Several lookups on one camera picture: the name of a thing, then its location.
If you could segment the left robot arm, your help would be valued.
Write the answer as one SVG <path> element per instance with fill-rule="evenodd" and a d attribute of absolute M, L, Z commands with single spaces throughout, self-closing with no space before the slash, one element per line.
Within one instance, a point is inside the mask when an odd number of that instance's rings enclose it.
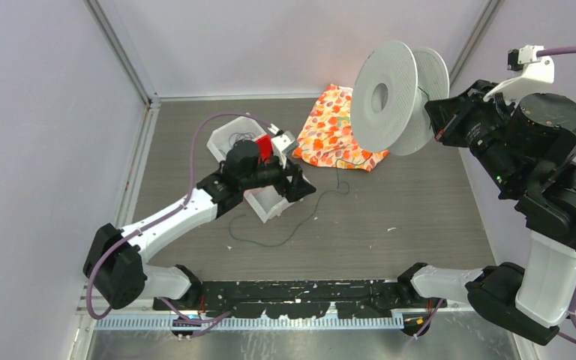
<path fill-rule="evenodd" d="M 123 228 L 111 223 L 100 227 L 83 266 L 90 314 L 99 317 L 92 304 L 94 290 L 113 310 L 140 297 L 159 298 L 183 311 L 194 309 L 203 294 L 199 278 L 183 265 L 150 266 L 149 260 L 185 233 L 225 215 L 243 202 L 246 191 L 257 188 L 273 188 L 289 203 L 316 191 L 302 168 L 280 151 L 264 158 L 256 142 L 239 140 L 218 169 L 180 200 Z"/>

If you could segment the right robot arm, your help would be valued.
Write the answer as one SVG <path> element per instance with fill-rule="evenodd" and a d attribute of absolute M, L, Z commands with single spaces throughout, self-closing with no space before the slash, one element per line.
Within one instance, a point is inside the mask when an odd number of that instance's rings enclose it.
<path fill-rule="evenodd" d="M 553 93 L 510 100 L 479 80 L 425 110 L 436 141 L 470 150 L 526 219 L 531 245 L 525 266 L 502 262 L 480 269 L 418 262 L 396 281 L 398 300 L 465 302 L 483 319 L 535 344 L 576 323 L 576 102 Z"/>

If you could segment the white perforated spool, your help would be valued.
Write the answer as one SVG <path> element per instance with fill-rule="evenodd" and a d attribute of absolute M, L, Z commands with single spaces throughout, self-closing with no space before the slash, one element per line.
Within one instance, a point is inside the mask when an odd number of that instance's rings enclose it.
<path fill-rule="evenodd" d="M 449 71 L 434 49 L 410 49 L 399 40 L 379 45 L 355 80 L 350 124 L 367 152 L 411 155 L 434 137 L 428 101 L 449 96 Z"/>

